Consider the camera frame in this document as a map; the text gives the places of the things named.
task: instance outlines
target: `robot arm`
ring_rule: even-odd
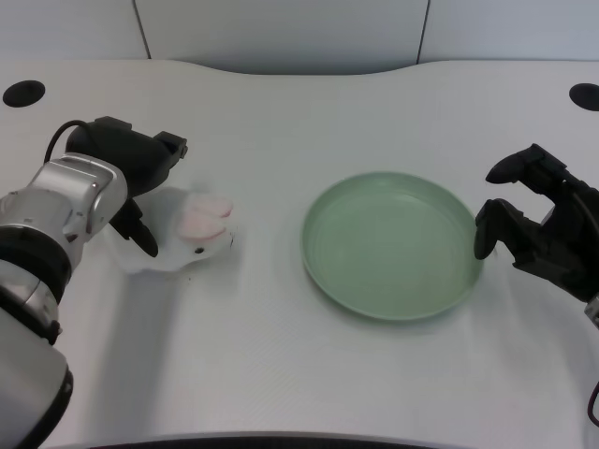
[[[132,198],[167,178],[185,143],[164,132],[143,136],[110,117],[83,123],[62,157],[0,199],[0,449],[38,447],[62,417],[73,376],[52,345],[83,246],[110,223],[157,255]]]
[[[599,328],[599,192],[536,144],[499,162],[487,181],[520,181],[554,207],[539,224],[504,199],[488,200],[476,216],[475,257],[488,257],[502,241],[514,255],[515,268],[586,303],[585,313]],[[598,395],[599,384],[588,407],[589,418],[599,427],[593,413]]]

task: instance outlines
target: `plate rim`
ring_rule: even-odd
[[[445,191],[450,196],[452,196],[456,201],[458,201],[458,203],[462,207],[464,207],[465,210],[468,211],[468,213],[470,214],[470,216],[472,217],[472,219],[473,220],[475,219],[475,215],[473,214],[472,210],[466,204],[464,204],[464,202],[458,196],[456,196],[449,189],[446,189],[443,185],[438,184],[437,182],[427,180],[426,178],[418,176],[418,175],[413,175],[411,173],[405,173],[405,172],[401,172],[401,171],[369,171],[369,172],[365,172],[365,173],[358,173],[357,175],[349,176],[347,178],[343,178],[342,180],[339,180],[339,181],[333,183],[331,186],[329,186],[327,189],[325,189],[319,196],[317,196],[316,199],[308,207],[308,209],[307,209],[307,211],[306,211],[306,213],[304,215],[302,225],[301,225],[301,236],[300,236],[301,259],[302,259],[304,268],[306,269],[306,271],[308,271],[308,274],[310,275],[310,278],[314,281],[314,283],[318,286],[318,288],[323,293],[325,293],[325,295],[327,295],[327,297],[329,297],[330,299],[332,299],[333,301],[335,301],[337,304],[339,304],[340,306],[345,307],[346,309],[348,309],[350,311],[353,311],[353,312],[358,313],[358,314],[363,315],[363,316],[368,316],[370,318],[375,318],[375,319],[384,320],[384,321],[409,322],[409,321],[416,321],[416,320],[422,320],[422,319],[425,319],[425,318],[429,318],[431,316],[438,315],[440,313],[443,313],[444,311],[448,311],[449,309],[452,309],[452,308],[456,307],[461,302],[464,302],[470,296],[470,293],[472,292],[473,288],[475,287],[476,283],[478,282],[478,279],[480,278],[480,273],[482,271],[483,264],[484,264],[483,261],[477,260],[477,262],[476,262],[476,274],[475,274],[475,280],[474,280],[474,282],[472,283],[472,285],[470,286],[470,288],[468,288],[461,295],[459,295],[456,298],[455,301],[453,301],[450,304],[446,305],[442,309],[439,309],[438,311],[421,313],[420,315],[411,316],[409,318],[404,317],[404,316],[378,315],[376,313],[370,313],[370,312],[358,309],[356,307],[344,304],[335,295],[333,295],[329,290],[327,290],[327,288],[325,288],[320,283],[320,281],[317,279],[317,277],[314,275],[314,273],[313,273],[313,271],[312,271],[312,269],[310,267],[310,264],[308,263],[308,259],[307,259],[307,255],[306,255],[305,234],[306,234],[306,226],[308,224],[308,218],[310,217],[310,215],[311,215],[311,213],[312,213],[312,211],[313,211],[316,203],[318,203],[318,201],[323,196],[325,196],[326,194],[328,194],[330,191],[338,188],[341,184],[344,184],[344,183],[349,182],[349,181],[356,180],[358,178],[367,178],[367,177],[381,176],[381,175],[392,175],[392,176],[398,176],[399,175],[399,176],[404,176],[404,177],[408,177],[408,178],[413,178],[413,179],[416,179],[416,180],[419,180],[419,181],[424,181],[424,182],[426,182],[428,184],[432,184],[435,187],[437,187],[437,188]]]

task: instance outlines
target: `black cable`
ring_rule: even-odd
[[[572,198],[574,198],[575,202],[582,209],[582,213],[587,217],[587,220],[589,220],[589,222],[591,223],[592,229],[594,230],[595,236],[597,237],[597,241],[599,242],[599,224],[597,223],[595,218],[592,216],[592,213],[589,210],[589,208],[587,208],[587,205],[584,204],[582,199],[580,199],[580,196],[578,196],[578,194],[572,193]],[[594,390],[592,390],[591,397],[589,398],[589,405],[587,406],[587,416],[589,416],[589,419],[591,420],[591,422],[593,424],[595,424],[597,427],[599,427],[599,419],[597,419],[597,417],[595,416],[594,408],[595,408],[595,402],[597,401],[598,396],[599,396],[599,382],[595,386]]]
[[[54,136],[52,136],[50,144],[48,145],[48,149],[46,150],[46,155],[44,156],[44,164],[50,161],[52,151],[54,150],[54,146],[56,145],[56,142],[58,141],[60,136],[66,131],[66,129],[70,128],[71,126],[80,126],[81,128],[83,128],[83,130],[87,133],[87,136],[90,138],[92,145],[94,145],[96,154],[100,154],[100,147],[95,142],[90,125],[82,120],[71,120],[63,124],[60,128],[58,128],[54,133]]]

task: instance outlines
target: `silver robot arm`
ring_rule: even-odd
[[[0,260],[1,447],[36,447],[62,416],[73,376],[65,357],[51,346],[61,331],[60,282],[68,282],[81,261],[83,245],[126,200],[127,185],[119,168],[76,153],[45,164],[27,187],[0,200],[0,236],[11,234],[48,247],[42,261],[20,263],[22,254],[11,262]],[[62,261],[66,266],[60,267],[65,256],[68,264]],[[56,266],[40,279],[29,265],[43,267],[43,259]],[[54,271],[65,272],[51,280]]]
[[[103,118],[63,125],[47,158],[72,124],[79,128],[66,153],[0,199],[0,449],[38,447],[68,405],[73,374],[52,346],[61,333],[58,305],[84,244],[110,224],[155,256],[132,197],[163,182],[187,150],[183,138],[150,138]]]

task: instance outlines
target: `white wall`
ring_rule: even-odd
[[[130,0],[0,0],[0,59],[146,57]]]
[[[431,0],[421,62],[599,60],[599,0]]]
[[[427,0],[138,0],[153,58],[247,73],[416,63]]]
[[[153,58],[251,73],[416,63],[428,0],[137,0]],[[0,59],[146,58],[132,0],[0,0]],[[431,0],[420,62],[599,60],[599,0]]]

